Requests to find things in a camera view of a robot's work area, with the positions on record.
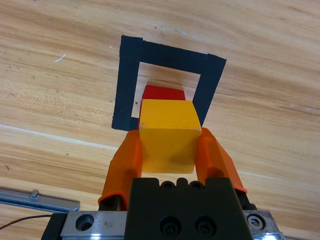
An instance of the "red block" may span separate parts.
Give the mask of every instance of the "red block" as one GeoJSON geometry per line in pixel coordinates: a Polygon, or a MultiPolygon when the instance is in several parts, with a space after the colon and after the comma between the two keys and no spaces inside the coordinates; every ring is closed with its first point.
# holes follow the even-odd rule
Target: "red block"
{"type": "Polygon", "coordinates": [[[146,85],[141,99],[138,129],[140,125],[141,106],[144,99],[186,100],[186,96],[183,90],[163,86],[146,85]]]}

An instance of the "wood grain surface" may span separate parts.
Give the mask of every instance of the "wood grain surface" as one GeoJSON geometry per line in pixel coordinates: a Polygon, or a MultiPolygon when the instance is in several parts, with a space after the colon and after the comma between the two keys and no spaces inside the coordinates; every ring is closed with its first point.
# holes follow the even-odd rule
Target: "wood grain surface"
{"type": "MultiPolygon", "coordinates": [[[[98,209],[126,135],[111,128],[121,35],[141,37],[227,59],[204,127],[285,235],[320,239],[319,26],[316,0],[1,0],[0,186],[98,209]]],[[[198,79],[142,63],[132,116],[147,83],[191,100],[198,79]]],[[[0,205],[0,225],[38,214],[0,205]]],[[[47,222],[0,239],[40,239],[47,222]]]]}

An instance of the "black tape square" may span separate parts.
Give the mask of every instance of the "black tape square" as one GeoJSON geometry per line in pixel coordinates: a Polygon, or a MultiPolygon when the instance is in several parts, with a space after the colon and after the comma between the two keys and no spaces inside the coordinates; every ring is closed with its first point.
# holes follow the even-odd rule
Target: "black tape square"
{"type": "Polygon", "coordinates": [[[138,118],[131,117],[131,115],[140,62],[200,74],[192,102],[202,126],[226,61],[215,55],[123,35],[111,127],[123,131],[138,129],[138,118]]]}

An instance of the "yellow block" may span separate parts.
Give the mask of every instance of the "yellow block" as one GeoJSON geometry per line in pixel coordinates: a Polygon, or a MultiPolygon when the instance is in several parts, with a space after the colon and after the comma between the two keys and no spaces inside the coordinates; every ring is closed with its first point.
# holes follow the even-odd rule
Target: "yellow block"
{"type": "Polygon", "coordinates": [[[192,173],[200,134],[192,101],[144,99],[139,125],[142,171],[192,173]]]}

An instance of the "wooden table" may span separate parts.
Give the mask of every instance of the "wooden table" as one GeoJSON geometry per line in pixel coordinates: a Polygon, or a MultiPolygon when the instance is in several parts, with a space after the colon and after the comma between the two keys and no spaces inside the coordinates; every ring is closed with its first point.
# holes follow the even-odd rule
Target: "wooden table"
{"type": "MultiPolygon", "coordinates": [[[[141,37],[227,59],[204,127],[251,202],[287,236],[319,239],[319,26],[315,0],[1,0],[0,185],[98,209],[126,135],[111,128],[121,35],[141,37]]],[[[142,63],[132,115],[146,83],[191,100],[198,79],[142,63]]],[[[36,214],[1,205],[0,225],[36,214]]],[[[40,239],[47,222],[14,224],[0,239],[40,239]]]]}

